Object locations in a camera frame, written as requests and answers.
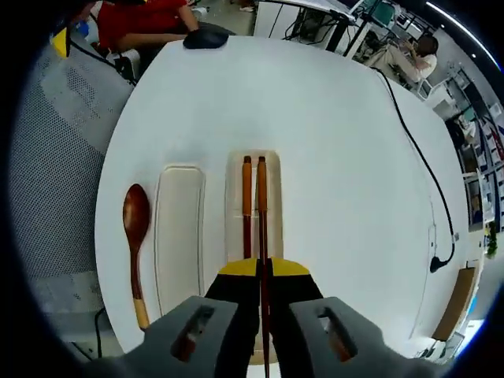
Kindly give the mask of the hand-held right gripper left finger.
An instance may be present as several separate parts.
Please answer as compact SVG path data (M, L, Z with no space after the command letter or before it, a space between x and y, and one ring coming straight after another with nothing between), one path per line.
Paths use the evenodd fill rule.
M244 377L259 329L257 259L226 264L205 296L151 324L129 354L134 377Z

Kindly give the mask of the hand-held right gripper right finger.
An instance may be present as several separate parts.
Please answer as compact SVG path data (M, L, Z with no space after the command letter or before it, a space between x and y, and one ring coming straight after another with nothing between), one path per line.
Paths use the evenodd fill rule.
M398 355L381 330L336 297L321 294L307 268L269 259L269 334L283 377L396 377Z

